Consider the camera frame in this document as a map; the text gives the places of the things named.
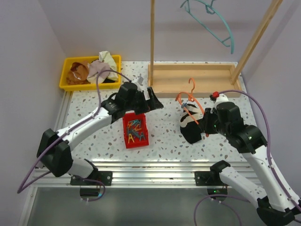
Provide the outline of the brown orange underwear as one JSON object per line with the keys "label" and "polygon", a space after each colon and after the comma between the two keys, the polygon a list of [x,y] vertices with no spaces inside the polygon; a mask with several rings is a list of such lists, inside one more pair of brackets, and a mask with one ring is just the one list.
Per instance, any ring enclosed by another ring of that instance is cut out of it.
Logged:
{"label": "brown orange underwear", "polygon": [[68,71],[66,82],[68,85],[84,85],[89,84],[87,80],[89,75],[88,61],[74,62]]}

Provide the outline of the yellow clothespin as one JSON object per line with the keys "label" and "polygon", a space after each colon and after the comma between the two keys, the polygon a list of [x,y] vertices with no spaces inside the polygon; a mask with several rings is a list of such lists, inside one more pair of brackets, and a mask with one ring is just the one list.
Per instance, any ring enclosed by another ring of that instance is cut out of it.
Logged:
{"label": "yellow clothespin", "polygon": [[134,143],[134,142],[135,142],[135,140],[134,140],[132,134],[129,134],[128,135],[128,143],[130,144],[130,143]]}

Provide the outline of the orange plastic hanger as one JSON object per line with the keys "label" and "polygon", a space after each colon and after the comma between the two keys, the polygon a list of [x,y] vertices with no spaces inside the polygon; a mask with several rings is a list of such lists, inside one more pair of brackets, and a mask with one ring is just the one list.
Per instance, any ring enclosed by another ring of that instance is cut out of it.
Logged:
{"label": "orange plastic hanger", "polygon": [[[179,92],[177,94],[175,100],[180,105],[182,105],[183,103],[193,104],[197,108],[199,108],[201,110],[201,112],[204,114],[204,111],[205,111],[204,108],[201,106],[200,102],[193,95],[193,91],[196,88],[195,80],[193,78],[189,78],[189,83],[192,83],[192,89],[191,89],[191,91],[190,92],[184,92],[184,91]],[[187,110],[187,108],[184,108],[182,110],[183,111],[185,110],[194,119],[194,121],[196,122],[196,124],[200,126],[200,123],[198,123],[196,121],[196,119],[189,113],[189,111]]]}

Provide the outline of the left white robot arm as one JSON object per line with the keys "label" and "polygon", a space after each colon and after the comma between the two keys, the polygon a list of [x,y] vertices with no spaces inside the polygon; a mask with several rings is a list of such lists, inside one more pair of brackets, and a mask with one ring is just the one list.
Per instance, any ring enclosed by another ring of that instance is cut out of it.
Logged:
{"label": "left white robot arm", "polygon": [[74,159],[72,150],[98,130],[113,124],[124,117],[126,112],[148,113],[164,106],[151,87],[147,88],[149,97],[133,82],[125,82],[118,92],[99,102],[99,106],[76,123],[53,131],[46,130],[37,151],[37,160],[55,177],[69,174],[84,181],[87,185],[100,184],[100,172],[87,159]]}

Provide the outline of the teal plastic hanger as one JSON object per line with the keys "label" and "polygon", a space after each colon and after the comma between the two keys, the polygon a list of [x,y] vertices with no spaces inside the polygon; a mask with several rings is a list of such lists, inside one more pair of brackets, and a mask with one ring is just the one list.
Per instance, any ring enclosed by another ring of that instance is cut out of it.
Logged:
{"label": "teal plastic hanger", "polygon": [[190,7],[190,0],[185,0],[180,8],[183,8],[195,21],[197,21],[204,29],[206,29],[212,36],[214,36],[223,46],[230,48],[230,53],[233,54],[235,50],[235,41],[232,30],[230,29],[229,24],[226,22],[225,18],[220,14],[218,10],[213,7],[215,0],[210,1],[210,3],[205,2],[204,0],[197,0],[196,2],[201,3],[205,6],[205,11],[210,15],[217,15],[219,19],[222,21],[222,24],[226,28],[228,33],[227,38],[220,38],[216,35],[208,26],[206,26],[203,22],[201,22],[196,16],[193,15]]}

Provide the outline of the black underwear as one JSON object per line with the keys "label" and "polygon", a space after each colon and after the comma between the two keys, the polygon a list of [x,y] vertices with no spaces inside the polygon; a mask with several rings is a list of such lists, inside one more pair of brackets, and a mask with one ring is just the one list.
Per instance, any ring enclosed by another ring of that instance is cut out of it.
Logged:
{"label": "black underwear", "polygon": [[[201,123],[204,116],[201,110],[193,104],[187,104],[186,108],[196,121]],[[184,110],[180,116],[180,132],[187,142],[194,144],[202,139],[203,129],[199,127],[194,119]]]}

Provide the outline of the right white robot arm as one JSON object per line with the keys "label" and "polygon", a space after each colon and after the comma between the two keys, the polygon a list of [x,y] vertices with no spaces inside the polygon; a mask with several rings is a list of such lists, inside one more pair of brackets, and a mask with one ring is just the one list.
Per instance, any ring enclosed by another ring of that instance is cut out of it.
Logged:
{"label": "right white robot arm", "polygon": [[267,226],[286,226],[301,212],[301,199],[289,186],[268,151],[269,144],[254,125],[246,125],[233,102],[205,109],[202,126],[207,134],[221,134],[250,164],[261,186],[240,175],[222,160],[210,167],[209,182],[228,185],[240,193]]}

